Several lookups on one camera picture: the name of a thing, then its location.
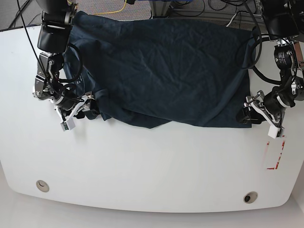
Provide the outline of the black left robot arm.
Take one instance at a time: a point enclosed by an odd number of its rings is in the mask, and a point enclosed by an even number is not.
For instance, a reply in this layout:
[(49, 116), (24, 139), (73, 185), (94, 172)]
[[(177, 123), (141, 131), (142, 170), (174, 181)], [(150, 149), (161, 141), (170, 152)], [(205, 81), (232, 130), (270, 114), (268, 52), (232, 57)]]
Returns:
[[(297, 36), (304, 32), (304, 2), (302, 0), (258, 0), (267, 34), (255, 36), (250, 47), (250, 68), (263, 81), (274, 84), (267, 95), (259, 91), (256, 96), (248, 96), (244, 108), (236, 116), (240, 124), (261, 124), (269, 121), (281, 128), (285, 109), (295, 106), (304, 99), (304, 78), (297, 75), (304, 69), (304, 58)], [(263, 42), (276, 41), (274, 60), (279, 68), (280, 80), (265, 77), (255, 66), (253, 51)]]

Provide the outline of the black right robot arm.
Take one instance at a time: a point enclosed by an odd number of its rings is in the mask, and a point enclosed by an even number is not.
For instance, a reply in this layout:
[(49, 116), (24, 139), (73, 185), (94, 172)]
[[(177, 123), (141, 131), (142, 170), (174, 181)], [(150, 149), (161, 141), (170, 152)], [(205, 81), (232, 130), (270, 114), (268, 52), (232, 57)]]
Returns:
[[(64, 124), (73, 117), (93, 120), (99, 114), (93, 94), (75, 94), (75, 82), (83, 69), (80, 50), (69, 42), (77, 4), (66, 0), (39, 0), (37, 3), (42, 9), (42, 25), (38, 37), (38, 49), (42, 53), (37, 57), (38, 70), (33, 96), (42, 101), (52, 101)], [(59, 71), (64, 67), (63, 53), (67, 48), (76, 52), (79, 67), (74, 76), (63, 79), (60, 78)]]

